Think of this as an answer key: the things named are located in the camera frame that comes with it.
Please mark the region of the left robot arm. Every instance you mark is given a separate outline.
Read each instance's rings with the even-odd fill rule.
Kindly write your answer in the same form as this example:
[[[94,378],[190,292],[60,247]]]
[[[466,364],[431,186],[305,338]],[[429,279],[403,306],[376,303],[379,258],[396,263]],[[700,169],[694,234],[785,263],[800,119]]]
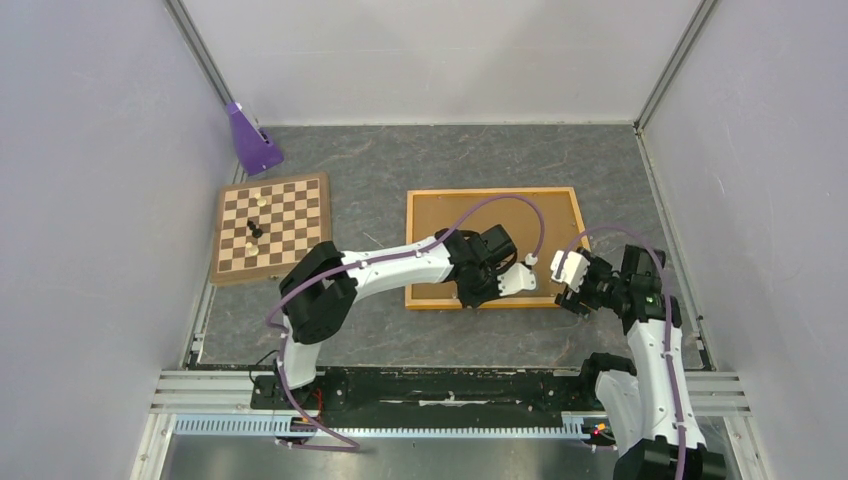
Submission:
[[[316,245],[279,285],[282,344],[276,396],[291,408],[314,393],[317,357],[344,324],[352,306],[368,297],[418,284],[452,283],[463,308],[478,308],[537,286],[532,260],[522,261],[504,227],[478,233],[442,229],[418,242],[371,252]]]

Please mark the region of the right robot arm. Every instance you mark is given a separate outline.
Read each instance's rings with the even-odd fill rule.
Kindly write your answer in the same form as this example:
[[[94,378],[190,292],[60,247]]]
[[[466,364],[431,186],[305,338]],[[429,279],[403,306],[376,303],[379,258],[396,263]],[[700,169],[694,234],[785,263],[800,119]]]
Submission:
[[[616,479],[724,479],[724,456],[707,447],[695,419],[683,362],[682,315],[663,290],[666,254],[627,245],[620,268],[579,247],[556,252],[555,302],[578,314],[609,309],[622,323],[630,357],[595,352],[577,382],[580,400],[604,408],[619,458]]]

